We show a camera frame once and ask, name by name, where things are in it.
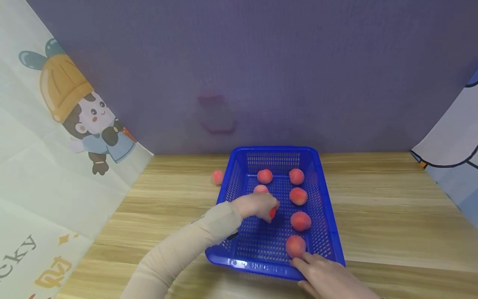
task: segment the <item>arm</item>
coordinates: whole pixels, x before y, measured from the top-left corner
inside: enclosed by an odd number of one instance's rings
[[[221,243],[252,215],[270,222],[269,210],[279,202],[270,194],[249,194],[220,203],[197,221],[156,245],[131,276],[121,299],[164,298],[169,287],[194,259],[208,247]]]

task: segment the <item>purple backdrop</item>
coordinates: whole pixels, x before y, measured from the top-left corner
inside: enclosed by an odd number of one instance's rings
[[[478,67],[475,0],[28,0],[155,154],[405,151]]]

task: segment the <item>hand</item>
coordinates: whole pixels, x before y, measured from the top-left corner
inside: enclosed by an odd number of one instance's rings
[[[308,280],[300,281],[299,286],[316,299],[380,299],[341,264],[318,254],[306,252],[291,265]]]
[[[83,141],[74,137],[71,137],[70,140],[68,140],[68,147],[73,153],[81,153],[85,150]]]
[[[243,219],[257,216],[271,223],[269,211],[279,208],[279,201],[270,193],[248,194],[233,200],[231,204],[239,211]]]

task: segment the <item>pink peach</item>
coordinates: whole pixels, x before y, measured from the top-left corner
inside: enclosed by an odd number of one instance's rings
[[[312,226],[312,220],[310,220],[309,215],[304,212],[295,212],[292,214],[291,224],[296,231],[303,232]]]
[[[289,178],[294,185],[300,185],[304,182],[304,173],[298,168],[289,171]]]
[[[222,170],[216,170],[212,173],[212,181],[216,185],[221,185],[222,180],[224,180],[224,171]]]
[[[269,193],[269,189],[264,185],[257,185],[252,193]]]
[[[299,236],[290,236],[285,242],[285,251],[291,258],[301,258],[305,252],[305,241]]]
[[[261,184],[269,184],[272,181],[272,172],[268,169],[260,170],[257,173],[257,180]]]
[[[289,193],[289,198],[294,204],[302,206],[307,202],[308,195],[304,189],[295,187],[291,190],[291,193]]]

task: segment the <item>wooden table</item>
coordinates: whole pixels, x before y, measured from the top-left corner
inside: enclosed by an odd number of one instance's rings
[[[347,266],[380,296],[478,298],[478,230],[409,153],[321,155]],[[141,258],[217,199],[227,156],[155,156],[57,299],[118,298]],[[167,298],[307,298],[199,256]]]

